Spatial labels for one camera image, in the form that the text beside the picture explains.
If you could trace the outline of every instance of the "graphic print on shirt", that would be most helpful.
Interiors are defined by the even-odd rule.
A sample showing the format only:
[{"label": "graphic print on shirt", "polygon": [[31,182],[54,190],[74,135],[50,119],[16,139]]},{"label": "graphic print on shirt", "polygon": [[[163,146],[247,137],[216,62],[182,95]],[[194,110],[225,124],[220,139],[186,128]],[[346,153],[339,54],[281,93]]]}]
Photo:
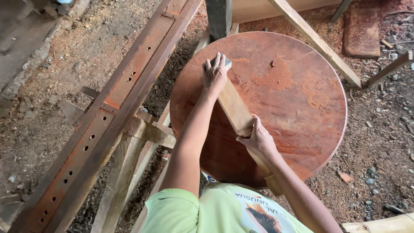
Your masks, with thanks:
[{"label": "graphic print on shirt", "polygon": [[234,192],[241,206],[241,225],[251,233],[295,233],[278,204],[257,193]]}]

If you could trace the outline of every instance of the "person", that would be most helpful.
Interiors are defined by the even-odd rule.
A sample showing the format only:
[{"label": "person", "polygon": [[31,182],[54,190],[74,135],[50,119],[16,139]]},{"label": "person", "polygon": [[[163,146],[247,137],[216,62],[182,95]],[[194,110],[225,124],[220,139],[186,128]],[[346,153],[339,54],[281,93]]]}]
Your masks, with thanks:
[{"label": "person", "polygon": [[198,199],[200,154],[214,103],[227,81],[225,55],[203,65],[204,89],[171,154],[160,192],[150,197],[142,232],[156,233],[342,233],[333,216],[286,164],[260,118],[247,138],[235,138],[264,160],[295,216],[262,193],[241,184],[208,184]]}]

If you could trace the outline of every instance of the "wooden table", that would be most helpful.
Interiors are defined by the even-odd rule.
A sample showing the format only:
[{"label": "wooden table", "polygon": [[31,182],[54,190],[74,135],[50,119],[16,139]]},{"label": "wooden table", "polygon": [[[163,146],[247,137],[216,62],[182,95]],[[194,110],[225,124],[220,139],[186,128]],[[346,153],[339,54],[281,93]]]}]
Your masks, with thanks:
[{"label": "wooden table", "polygon": [[[261,118],[289,166],[302,180],[319,171],[344,136],[344,89],[333,68],[318,52],[281,34],[236,34],[213,42],[193,56],[171,94],[175,136],[201,94],[201,64],[214,58],[218,51],[232,61],[229,79],[249,110]],[[236,141],[218,102],[213,108],[200,166],[218,181],[266,188],[263,172],[245,146]]]}]

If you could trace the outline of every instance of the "rusty metal frame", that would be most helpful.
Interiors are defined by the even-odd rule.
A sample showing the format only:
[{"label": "rusty metal frame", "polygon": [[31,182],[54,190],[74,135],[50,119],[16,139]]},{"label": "rusty metal frame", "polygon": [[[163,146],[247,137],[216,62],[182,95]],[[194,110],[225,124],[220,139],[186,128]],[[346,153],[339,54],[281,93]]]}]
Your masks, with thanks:
[{"label": "rusty metal frame", "polygon": [[201,0],[161,2],[24,205],[10,233],[66,231],[200,4]]}]

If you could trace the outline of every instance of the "hand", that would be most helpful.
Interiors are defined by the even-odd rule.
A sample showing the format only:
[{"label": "hand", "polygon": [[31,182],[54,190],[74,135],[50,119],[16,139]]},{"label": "hand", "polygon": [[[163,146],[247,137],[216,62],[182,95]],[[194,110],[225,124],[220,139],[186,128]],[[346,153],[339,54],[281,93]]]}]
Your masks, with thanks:
[{"label": "hand", "polygon": [[254,122],[253,132],[249,139],[237,137],[236,140],[247,147],[253,154],[265,159],[267,162],[273,162],[275,159],[282,159],[282,156],[276,149],[273,137],[262,126],[260,118],[252,114]]},{"label": "hand", "polygon": [[227,71],[229,70],[225,67],[225,60],[226,56],[224,54],[217,53],[213,67],[211,67],[209,59],[203,64],[203,83],[204,90],[207,93],[213,93],[218,96],[223,90],[227,81]]}]

